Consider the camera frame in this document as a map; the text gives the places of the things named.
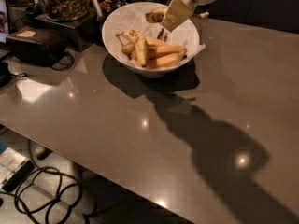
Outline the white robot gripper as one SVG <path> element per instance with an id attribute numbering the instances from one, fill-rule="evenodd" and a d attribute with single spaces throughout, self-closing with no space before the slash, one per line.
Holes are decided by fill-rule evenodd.
<path id="1" fill-rule="evenodd" d="M 172 32 L 192 16 L 197 5 L 208 5 L 214 1 L 216 0 L 171 0 L 164 13 L 161 25 L 169 32 Z M 209 12 L 194 13 L 193 16 L 196 19 L 204 20 L 208 18 Z"/>

